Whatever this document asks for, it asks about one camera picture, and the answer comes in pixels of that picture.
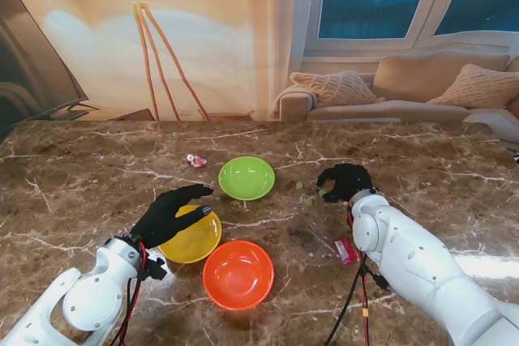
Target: knit pillow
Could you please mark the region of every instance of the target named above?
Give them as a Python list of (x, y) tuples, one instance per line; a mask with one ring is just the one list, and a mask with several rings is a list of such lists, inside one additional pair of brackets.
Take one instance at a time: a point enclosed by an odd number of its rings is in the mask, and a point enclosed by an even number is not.
[(369, 105), (377, 98), (354, 70), (330, 75), (294, 72), (290, 79), (317, 95), (317, 107)]
[(431, 105), (458, 105), (472, 109), (500, 109), (519, 95), (519, 72), (498, 72), (465, 65), (453, 85)]

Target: black glove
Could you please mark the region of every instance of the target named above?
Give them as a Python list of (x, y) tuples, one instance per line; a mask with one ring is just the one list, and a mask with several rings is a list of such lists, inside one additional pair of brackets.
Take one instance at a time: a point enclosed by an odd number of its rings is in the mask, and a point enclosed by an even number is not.
[(184, 216), (175, 218), (178, 209), (188, 204), (192, 199), (200, 199), (202, 196), (212, 194), (212, 192), (211, 188), (202, 184), (194, 184), (160, 194), (131, 229), (131, 239), (143, 242), (146, 249), (169, 241), (179, 231), (187, 229), (211, 212), (210, 207), (200, 206)]
[(317, 179), (317, 186), (322, 186), (327, 180), (335, 180), (333, 189), (323, 196), (325, 202), (336, 203), (339, 200), (349, 200), (360, 190), (373, 188), (370, 174), (362, 165), (337, 164), (325, 169)]

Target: bowl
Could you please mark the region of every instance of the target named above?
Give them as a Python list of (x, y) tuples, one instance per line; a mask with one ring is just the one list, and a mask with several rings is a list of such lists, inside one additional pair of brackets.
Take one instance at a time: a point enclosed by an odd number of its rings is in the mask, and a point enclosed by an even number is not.
[[(176, 218), (195, 210), (196, 205), (180, 207)], [(218, 246), (221, 238), (221, 223), (217, 214), (211, 211), (187, 229), (177, 233), (159, 246), (162, 254), (174, 263), (196, 263), (206, 258)]]
[(212, 252), (202, 275), (205, 291), (220, 307), (249, 310), (262, 302), (274, 283), (268, 254), (248, 241), (225, 243)]
[(238, 200), (256, 200), (274, 186), (276, 175), (272, 167), (256, 157), (238, 157), (223, 166), (218, 182), (224, 192)]

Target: sofa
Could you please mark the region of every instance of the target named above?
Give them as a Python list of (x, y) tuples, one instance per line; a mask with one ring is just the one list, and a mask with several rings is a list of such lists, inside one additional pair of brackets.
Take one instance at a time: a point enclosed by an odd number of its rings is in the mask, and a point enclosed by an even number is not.
[(467, 109), (426, 103), (441, 96), (461, 68), (474, 64), (497, 71), (519, 71), (519, 57), (510, 62), (502, 53), (443, 50), (387, 56), (373, 74), (361, 74), (381, 103), (315, 108), (307, 93), (286, 93), (279, 101), (284, 122), (395, 118), (403, 122), (476, 122), (488, 125), (496, 137), (519, 144), (519, 96), (506, 109)]

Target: marble countertop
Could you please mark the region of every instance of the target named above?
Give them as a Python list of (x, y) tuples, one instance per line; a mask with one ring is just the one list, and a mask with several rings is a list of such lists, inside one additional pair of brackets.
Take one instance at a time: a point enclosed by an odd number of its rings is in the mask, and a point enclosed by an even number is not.
[[(187, 153), (208, 167), (188, 167)], [(243, 155), (265, 159), (277, 175), (254, 202), (230, 199), (217, 183), (221, 166)], [(439, 237), (465, 272), (519, 302), (519, 167), (483, 126), (28, 122), (0, 147), (0, 339), (59, 272), (90, 271), (96, 248), (127, 232), (158, 194), (201, 182), (215, 189), (204, 203), (222, 220), (222, 241), (253, 241), (271, 255), (272, 292), (259, 308), (233, 314), (205, 293), (203, 261), (168, 263), (163, 281), (143, 283), (127, 343), (323, 344), (357, 266), (343, 265), (332, 245), (351, 237), (344, 206), (304, 200), (319, 173), (341, 162), (364, 164), (392, 205)], [(447, 344), (422, 311), (368, 284), (372, 344)], [(360, 290), (337, 344), (363, 345)]]

